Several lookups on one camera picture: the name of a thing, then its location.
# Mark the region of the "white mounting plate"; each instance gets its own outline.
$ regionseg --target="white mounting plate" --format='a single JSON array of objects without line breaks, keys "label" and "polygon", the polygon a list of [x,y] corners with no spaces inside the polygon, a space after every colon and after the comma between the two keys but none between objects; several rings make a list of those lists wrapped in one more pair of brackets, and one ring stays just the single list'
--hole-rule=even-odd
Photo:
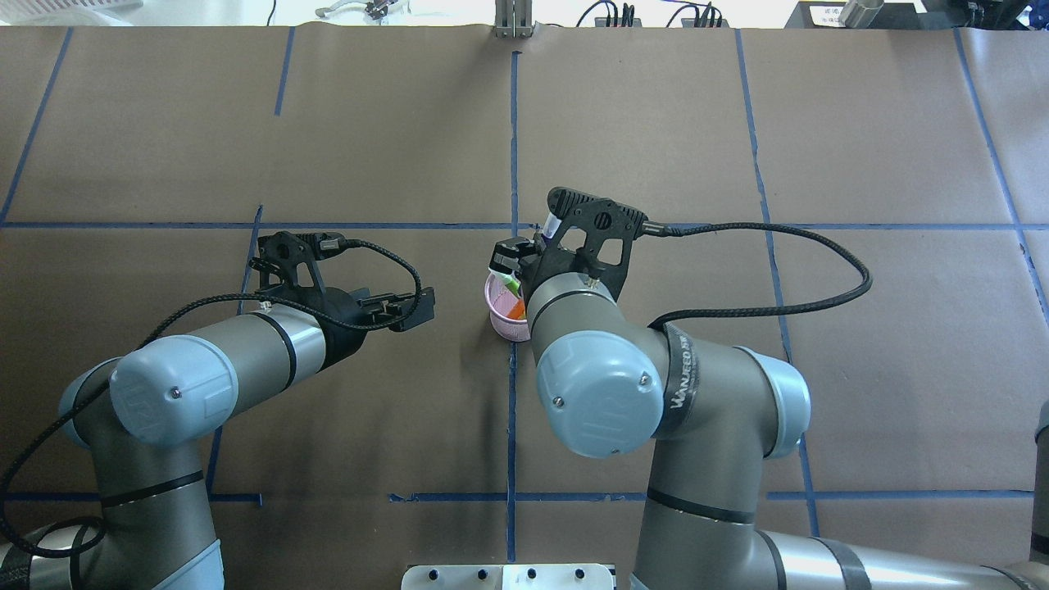
[{"label": "white mounting plate", "polygon": [[401,578],[401,590],[540,589],[615,590],[616,576],[601,564],[511,564],[413,566]]}]

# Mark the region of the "white label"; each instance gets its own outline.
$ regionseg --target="white label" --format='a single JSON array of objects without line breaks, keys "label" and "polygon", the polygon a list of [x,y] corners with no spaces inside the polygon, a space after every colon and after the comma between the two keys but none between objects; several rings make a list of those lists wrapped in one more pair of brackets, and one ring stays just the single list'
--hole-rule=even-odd
[{"label": "white label", "polygon": [[812,15],[812,24],[816,26],[836,26],[844,28],[841,24],[841,6],[809,6]]}]

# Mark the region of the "robotic arm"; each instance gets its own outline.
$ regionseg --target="robotic arm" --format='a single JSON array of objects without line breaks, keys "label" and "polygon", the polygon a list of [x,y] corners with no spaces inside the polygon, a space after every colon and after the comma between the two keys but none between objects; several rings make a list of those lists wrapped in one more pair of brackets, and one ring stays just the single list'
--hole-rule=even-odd
[{"label": "robotic arm", "polygon": [[[648,328],[626,321],[616,300],[631,243],[686,233],[571,189],[552,190],[548,202],[544,231],[500,241],[490,266],[520,279],[539,399],[561,442],[579,455],[604,458],[657,440],[631,588],[1049,589],[1042,564],[997,570],[756,530],[762,462],[792,452],[809,427],[805,379],[778,359],[693,339],[665,321],[713,314],[668,314]],[[737,229],[728,226],[784,231],[758,224],[721,227]],[[586,234],[575,251],[560,246],[572,227]],[[822,236],[788,233],[818,237],[855,260]],[[604,243],[615,239],[623,243],[618,265],[600,259]],[[862,264],[854,266],[870,286]],[[720,315],[808,311],[802,308]]]},{"label": "robotic arm", "polygon": [[[188,305],[152,341],[69,385],[60,413],[74,418],[61,427],[91,451],[103,518],[59,523],[25,540],[4,521],[14,544],[0,546],[0,589],[222,588],[219,542],[194,441],[352,355],[367,332],[403,332],[433,317],[433,289],[423,289],[414,269],[381,247],[337,233],[288,232],[260,237],[258,246],[251,262],[260,273],[256,294]],[[367,289],[325,287],[317,261],[361,247],[409,270],[415,292],[372,296]],[[303,266],[312,287],[299,283]],[[262,307],[156,339],[189,310],[232,299]],[[3,492],[33,448],[5,473]]]}]

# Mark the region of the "pink basket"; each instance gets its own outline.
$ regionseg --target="pink basket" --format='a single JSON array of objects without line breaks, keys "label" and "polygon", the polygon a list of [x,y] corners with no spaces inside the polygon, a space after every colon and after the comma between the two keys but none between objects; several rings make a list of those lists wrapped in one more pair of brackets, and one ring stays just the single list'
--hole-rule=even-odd
[{"label": "pink basket", "polygon": [[493,274],[489,274],[485,281],[485,302],[488,303],[492,328],[499,336],[511,342],[524,342],[529,339],[528,320],[507,317],[517,304],[517,297]]}]

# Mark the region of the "white bracket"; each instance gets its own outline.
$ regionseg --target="white bracket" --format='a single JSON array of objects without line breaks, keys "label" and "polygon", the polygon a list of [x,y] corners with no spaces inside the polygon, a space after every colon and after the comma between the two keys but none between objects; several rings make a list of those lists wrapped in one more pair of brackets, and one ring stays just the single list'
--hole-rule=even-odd
[{"label": "white bracket", "polygon": [[532,0],[495,0],[495,36],[532,37]]},{"label": "white bracket", "polygon": [[414,566],[401,590],[616,590],[613,571],[601,564]]}]

